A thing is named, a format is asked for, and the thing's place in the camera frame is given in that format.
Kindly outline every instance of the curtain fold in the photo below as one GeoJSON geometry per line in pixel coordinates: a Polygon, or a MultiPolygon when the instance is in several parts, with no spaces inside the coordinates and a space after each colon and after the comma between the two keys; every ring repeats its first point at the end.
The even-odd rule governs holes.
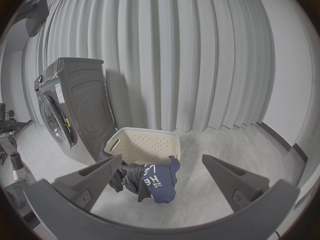
{"type": "MultiPolygon", "coordinates": [[[[102,59],[119,128],[261,122],[275,70],[260,0],[54,0],[24,53],[29,92],[59,57],[102,59]]],[[[27,95],[38,110],[35,93],[27,95]]]]}

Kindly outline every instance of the navy blue shirt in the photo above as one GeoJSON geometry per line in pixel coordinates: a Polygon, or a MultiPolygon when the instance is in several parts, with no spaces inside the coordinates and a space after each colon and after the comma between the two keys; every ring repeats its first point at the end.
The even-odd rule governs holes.
{"type": "Polygon", "coordinates": [[[180,163],[172,155],[169,158],[171,160],[170,164],[146,164],[144,174],[141,177],[157,204],[168,204],[176,196],[174,186],[178,182],[176,172],[180,168],[180,163]]]}

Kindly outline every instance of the gray floor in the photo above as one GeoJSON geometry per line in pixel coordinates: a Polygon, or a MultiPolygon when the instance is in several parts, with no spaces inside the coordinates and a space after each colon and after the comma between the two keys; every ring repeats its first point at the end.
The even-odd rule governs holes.
{"type": "MultiPolygon", "coordinates": [[[[258,125],[208,127],[182,134],[176,131],[181,145],[181,167],[177,172],[176,198],[170,204],[156,204],[153,199],[137,202],[137,195],[124,190],[116,193],[107,186],[91,212],[106,219],[149,228],[187,227],[232,214],[230,206],[201,162],[208,154],[270,179],[296,184],[304,162],[292,149],[287,152],[258,125]]],[[[53,182],[56,177],[79,170],[84,165],[66,157],[44,126],[32,124],[16,137],[18,151],[35,178],[53,182]]],[[[3,184],[13,182],[10,159],[0,166],[3,184]]]]}

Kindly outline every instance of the washing machine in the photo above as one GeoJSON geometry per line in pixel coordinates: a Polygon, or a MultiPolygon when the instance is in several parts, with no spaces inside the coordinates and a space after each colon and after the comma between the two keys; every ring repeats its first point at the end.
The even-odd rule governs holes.
{"type": "Polygon", "coordinates": [[[86,165],[98,161],[102,142],[116,132],[102,64],[58,58],[34,82],[48,132],[66,156],[86,165]]]}

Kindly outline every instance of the laundry basket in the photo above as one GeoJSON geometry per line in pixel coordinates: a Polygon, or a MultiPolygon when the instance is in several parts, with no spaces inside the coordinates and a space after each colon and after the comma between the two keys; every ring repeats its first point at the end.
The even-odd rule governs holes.
{"type": "Polygon", "coordinates": [[[163,130],[122,128],[107,142],[104,151],[112,155],[122,154],[122,160],[128,165],[169,164],[168,156],[180,160],[177,134],[163,130]]]}

